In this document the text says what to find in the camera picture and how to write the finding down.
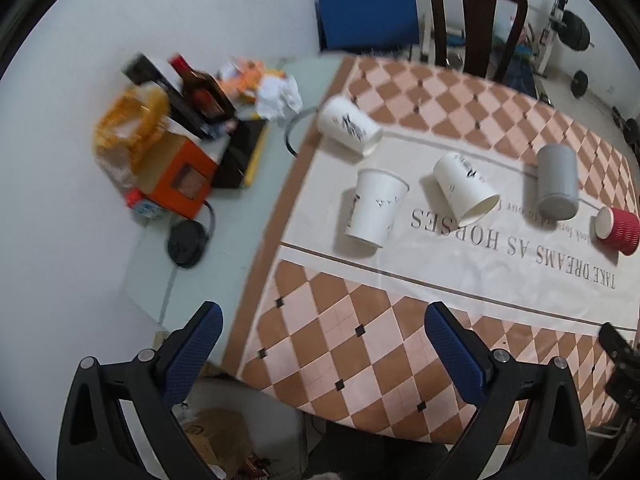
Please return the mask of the white paper cup with birds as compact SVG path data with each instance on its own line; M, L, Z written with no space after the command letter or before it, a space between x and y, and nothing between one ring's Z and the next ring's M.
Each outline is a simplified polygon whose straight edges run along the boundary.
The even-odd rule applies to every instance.
M409 190L408 183L392 172L360 169L345 234L382 248L390 237L400 206Z

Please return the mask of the red corrugated paper cup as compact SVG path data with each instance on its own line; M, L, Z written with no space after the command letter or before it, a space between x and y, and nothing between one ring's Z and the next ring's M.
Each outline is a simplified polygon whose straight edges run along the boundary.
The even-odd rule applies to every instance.
M631 256L639 246L639 218L633 212L602 207L594 220L597 238L624 256Z

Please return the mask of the black round lid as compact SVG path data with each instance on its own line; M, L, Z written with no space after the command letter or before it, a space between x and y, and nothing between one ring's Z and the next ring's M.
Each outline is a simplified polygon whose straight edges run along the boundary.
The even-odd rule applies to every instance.
M212 205L203 203L208 211L208 226L194 219L181 219L171 222L167 240L167 253L178 268L191 269L203 258L216 229L216 216Z

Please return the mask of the small red blue carton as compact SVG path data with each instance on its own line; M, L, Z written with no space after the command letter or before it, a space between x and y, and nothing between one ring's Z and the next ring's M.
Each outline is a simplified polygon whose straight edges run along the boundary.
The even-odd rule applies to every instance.
M125 194L125 202L134 214L148 220L160 219L167 212L164 207L150 200L138 188L130 188Z

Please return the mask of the checkered brown pink tablecloth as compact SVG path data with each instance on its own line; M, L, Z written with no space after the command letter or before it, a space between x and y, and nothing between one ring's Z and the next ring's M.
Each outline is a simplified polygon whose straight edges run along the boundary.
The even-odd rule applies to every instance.
M597 333L633 340L639 259L593 234L605 206L637 210L630 163L558 110L501 84L387 58L345 58L329 94L384 128L367 158L310 129L245 283L221 358L228 374L286 404L389 436L450 443L473 415L423 329L441 301L488 347L527 363L565 359L588 427L608 420L612 372ZM577 156L579 208L537 207L537 153ZM459 228L433 174L467 157L500 194ZM382 248L345 234L358 171L392 172L410 190Z

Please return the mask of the orange cardboard box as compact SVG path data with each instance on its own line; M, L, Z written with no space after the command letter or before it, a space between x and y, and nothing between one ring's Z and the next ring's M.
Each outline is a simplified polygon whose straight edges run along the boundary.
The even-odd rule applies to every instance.
M157 205L194 219L217 169L218 164L187 136L165 132L142 156L134 186Z

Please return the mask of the grey ribbed mug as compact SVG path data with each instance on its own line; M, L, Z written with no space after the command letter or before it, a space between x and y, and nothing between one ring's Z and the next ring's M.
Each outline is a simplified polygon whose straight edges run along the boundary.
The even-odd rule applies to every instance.
M574 218L579 208L577 156L565 144L547 144L537 153L537 207L553 221Z

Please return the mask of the black and yellow case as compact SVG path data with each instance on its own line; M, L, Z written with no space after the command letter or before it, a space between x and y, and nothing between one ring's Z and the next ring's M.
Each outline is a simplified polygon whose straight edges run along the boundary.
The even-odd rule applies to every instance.
M238 122L213 176L212 188L234 190L248 185L250 167L258 161L258 148L267 125L260 118Z

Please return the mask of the orange plastic bag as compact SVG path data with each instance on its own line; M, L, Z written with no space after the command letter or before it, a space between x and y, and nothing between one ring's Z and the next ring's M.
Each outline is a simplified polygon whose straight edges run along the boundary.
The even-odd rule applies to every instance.
M96 123L94 158L121 191L136 184L143 156L167 132L168 118L166 91L147 82L122 92Z

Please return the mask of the small barbell on floor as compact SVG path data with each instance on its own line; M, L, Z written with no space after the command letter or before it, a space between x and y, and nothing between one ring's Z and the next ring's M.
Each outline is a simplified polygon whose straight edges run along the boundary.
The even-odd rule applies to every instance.
M570 93L576 100L589 96L596 104L600 104L611 116L612 121L623 133L625 142L632 148L639 144L639 124L634 118L625 118L615 105L605 103L589 89L589 77L583 70L574 73L570 81Z

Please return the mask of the black bottle box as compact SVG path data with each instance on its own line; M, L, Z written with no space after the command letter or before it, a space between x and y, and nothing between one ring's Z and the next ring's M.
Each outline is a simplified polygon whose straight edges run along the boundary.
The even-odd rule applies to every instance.
M194 136L205 141L213 141L220 137L217 128L204 122L202 116L190 107L180 92L144 54L138 53L129 60L122 68L122 73L137 86L159 86L168 96L169 117Z

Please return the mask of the barbell with black plates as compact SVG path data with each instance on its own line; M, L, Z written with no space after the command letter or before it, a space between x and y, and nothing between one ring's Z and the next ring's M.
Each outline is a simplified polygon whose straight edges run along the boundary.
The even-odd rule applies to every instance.
M553 29L562 44L574 51L582 52L591 46L590 31L585 22L570 11L564 11L562 18L556 21Z

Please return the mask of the blue folder board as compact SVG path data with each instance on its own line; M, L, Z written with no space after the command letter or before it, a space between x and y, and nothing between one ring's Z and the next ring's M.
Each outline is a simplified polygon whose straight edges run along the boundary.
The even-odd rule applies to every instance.
M317 0L322 50L389 51L420 44L416 0Z

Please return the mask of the dark wooden chair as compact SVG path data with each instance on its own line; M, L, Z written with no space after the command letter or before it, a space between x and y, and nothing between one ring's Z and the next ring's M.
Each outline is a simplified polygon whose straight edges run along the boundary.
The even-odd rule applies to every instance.
M508 40L504 45L502 57L495 70L493 81L502 83L514 55L518 38L524 29L528 0L508 0L516 5L516 13ZM462 0L465 57L463 71L475 77L487 76L492 38L494 38L494 18L498 0ZM433 15L435 64L446 66L447 62L447 26L444 0L431 0Z

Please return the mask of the white barbell rack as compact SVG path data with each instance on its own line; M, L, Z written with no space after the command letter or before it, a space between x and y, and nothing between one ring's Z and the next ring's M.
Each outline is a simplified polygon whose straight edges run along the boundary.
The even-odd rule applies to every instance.
M554 0L547 23L544 25L535 44L534 74L546 78L546 69L549 64L555 40L558 32L564 25L563 13L568 0Z

